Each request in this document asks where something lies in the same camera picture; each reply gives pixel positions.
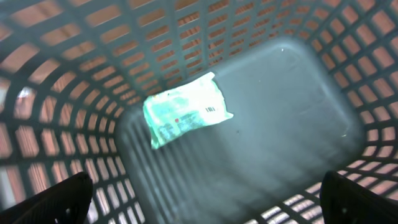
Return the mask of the mint green wipes packet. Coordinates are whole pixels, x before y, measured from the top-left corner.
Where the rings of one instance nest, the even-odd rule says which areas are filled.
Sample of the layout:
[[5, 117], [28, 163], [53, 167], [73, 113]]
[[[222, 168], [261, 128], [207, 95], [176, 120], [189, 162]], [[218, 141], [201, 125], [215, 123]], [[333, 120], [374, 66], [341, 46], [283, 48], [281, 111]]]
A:
[[222, 123], [233, 117], [221, 90], [208, 72], [185, 85], [148, 97], [143, 113], [151, 148], [158, 149], [189, 131]]

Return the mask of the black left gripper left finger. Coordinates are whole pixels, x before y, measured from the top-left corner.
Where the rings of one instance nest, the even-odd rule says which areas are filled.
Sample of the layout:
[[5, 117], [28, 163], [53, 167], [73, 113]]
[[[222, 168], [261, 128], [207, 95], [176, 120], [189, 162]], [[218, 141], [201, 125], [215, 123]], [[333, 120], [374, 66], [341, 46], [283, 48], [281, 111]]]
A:
[[79, 172], [2, 211], [1, 224], [84, 223], [92, 197], [91, 177]]

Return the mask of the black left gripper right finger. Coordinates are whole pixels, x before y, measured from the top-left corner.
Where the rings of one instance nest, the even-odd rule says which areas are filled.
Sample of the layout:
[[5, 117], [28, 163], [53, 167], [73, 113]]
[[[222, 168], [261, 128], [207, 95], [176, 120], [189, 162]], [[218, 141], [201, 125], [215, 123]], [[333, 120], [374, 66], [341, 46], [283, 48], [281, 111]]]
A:
[[397, 224], [397, 203], [334, 171], [322, 180], [320, 206], [326, 224]]

